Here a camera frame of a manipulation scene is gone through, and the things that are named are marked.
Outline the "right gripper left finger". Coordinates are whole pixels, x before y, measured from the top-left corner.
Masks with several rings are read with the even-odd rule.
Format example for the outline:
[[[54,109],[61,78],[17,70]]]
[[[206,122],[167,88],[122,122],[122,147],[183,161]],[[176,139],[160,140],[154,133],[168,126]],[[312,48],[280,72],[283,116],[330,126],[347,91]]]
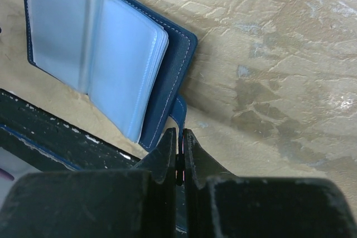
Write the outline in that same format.
[[[176,131],[130,169],[30,173],[1,208],[2,237],[175,237]]]

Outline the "navy blue card holder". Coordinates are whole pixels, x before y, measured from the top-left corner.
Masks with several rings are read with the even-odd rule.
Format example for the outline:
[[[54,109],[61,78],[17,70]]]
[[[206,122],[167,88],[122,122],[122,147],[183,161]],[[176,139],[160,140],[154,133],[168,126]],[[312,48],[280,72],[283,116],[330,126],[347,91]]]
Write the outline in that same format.
[[[24,0],[29,63],[90,101],[129,140],[157,145],[197,37],[136,0]]]

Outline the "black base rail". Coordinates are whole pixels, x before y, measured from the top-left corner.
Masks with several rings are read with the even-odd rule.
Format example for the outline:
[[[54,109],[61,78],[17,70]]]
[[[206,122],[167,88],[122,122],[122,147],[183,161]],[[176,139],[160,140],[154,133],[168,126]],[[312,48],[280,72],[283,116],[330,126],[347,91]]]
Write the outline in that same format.
[[[1,91],[1,149],[35,167],[36,173],[130,169],[141,161],[5,90]],[[31,173],[9,168],[10,163],[1,159],[2,182]],[[16,182],[11,182],[10,190]],[[176,201],[182,200],[182,191],[175,189]],[[183,205],[175,205],[175,237],[186,237]]]

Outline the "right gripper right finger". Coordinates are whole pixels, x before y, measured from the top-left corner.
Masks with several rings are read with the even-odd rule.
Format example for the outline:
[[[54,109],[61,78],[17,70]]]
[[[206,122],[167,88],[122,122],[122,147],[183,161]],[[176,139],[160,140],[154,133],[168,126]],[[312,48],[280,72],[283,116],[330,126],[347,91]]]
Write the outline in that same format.
[[[239,177],[183,135],[188,237],[355,237],[340,189],[324,178]]]

